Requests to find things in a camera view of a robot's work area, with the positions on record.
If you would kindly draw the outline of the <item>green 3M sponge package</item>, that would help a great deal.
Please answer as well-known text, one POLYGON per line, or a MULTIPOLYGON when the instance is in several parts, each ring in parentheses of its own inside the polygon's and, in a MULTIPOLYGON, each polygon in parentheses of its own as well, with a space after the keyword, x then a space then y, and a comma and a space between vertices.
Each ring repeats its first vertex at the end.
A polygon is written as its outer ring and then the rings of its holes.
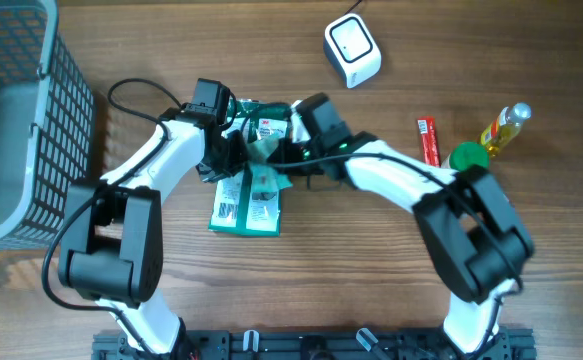
POLYGON ((243 171, 216 183, 209 229, 241 236, 277 236, 281 224, 281 192, 256 193, 251 190, 247 145, 263 137, 288 138, 290 106, 286 103, 259 103, 241 100, 233 125, 224 135, 240 130, 246 144, 247 162, 243 171))

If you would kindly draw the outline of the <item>red white tube packet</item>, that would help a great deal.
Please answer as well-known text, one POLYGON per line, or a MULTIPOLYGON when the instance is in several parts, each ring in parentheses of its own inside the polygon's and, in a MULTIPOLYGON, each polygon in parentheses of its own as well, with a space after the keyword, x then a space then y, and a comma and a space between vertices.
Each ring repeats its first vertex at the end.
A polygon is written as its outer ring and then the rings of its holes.
POLYGON ((430 166, 440 167, 441 159, 437 141, 435 118, 432 116, 421 117, 417 120, 417 126, 422 145, 424 162, 430 166))

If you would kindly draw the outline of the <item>green lid jar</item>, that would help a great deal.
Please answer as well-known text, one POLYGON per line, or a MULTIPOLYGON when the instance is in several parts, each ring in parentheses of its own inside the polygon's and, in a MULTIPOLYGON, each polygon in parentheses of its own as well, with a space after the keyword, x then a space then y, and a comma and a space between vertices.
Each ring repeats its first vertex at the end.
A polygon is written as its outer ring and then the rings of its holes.
POLYGON ((486 149, 475 142, 464 142, 453 149, 453 151, 442 162, 442 168, 464 171, 474 165, 488 168, 490 157, 486 149))

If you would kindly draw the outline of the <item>yellow liquid bottle grey cap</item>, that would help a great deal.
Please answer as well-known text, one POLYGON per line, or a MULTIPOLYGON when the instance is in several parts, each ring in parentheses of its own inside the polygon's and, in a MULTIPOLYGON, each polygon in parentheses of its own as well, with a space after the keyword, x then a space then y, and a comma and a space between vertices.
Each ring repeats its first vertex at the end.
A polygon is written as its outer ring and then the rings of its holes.
POLYGON ((493 158, 514 139, 532 116, 531 107, 523 102, 502 109, 498 117, 481 133, 478 143, 493 158))

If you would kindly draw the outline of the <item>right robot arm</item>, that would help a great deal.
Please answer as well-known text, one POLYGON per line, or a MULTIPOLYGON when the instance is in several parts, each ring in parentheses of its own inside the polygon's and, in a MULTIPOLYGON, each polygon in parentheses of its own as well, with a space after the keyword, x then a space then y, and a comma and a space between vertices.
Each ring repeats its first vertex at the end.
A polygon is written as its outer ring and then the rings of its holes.
POLYGON ((306 137, 281 141, 266 164, 281 173, 326 175, 412 214, 451 293, 444 336, 465 359, 485 355, 495 344, 503 302, 523 291, 522 271, 535 253, 495 177, 479 165, 462 171, 428 165, 371 133, 354 134, 324 93, 286 113, 306 137))

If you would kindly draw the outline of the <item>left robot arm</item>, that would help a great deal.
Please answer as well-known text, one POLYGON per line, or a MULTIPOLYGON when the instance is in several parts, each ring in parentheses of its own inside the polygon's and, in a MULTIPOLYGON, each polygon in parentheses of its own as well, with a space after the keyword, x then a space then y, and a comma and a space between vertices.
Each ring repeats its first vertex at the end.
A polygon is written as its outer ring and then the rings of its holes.
POLYGON ((152 137, 119 168, 69 188, 63 227, 50 250, 60 254, 60 283, 84 304, 107 312, 135 359, 196 359, 184 321, 166 304, 162 205, 191 169, 216 183, 242 171, 243 139, 227 131, 238 106, 230 89, 200 78, 191 101, 155 118, 152 137))

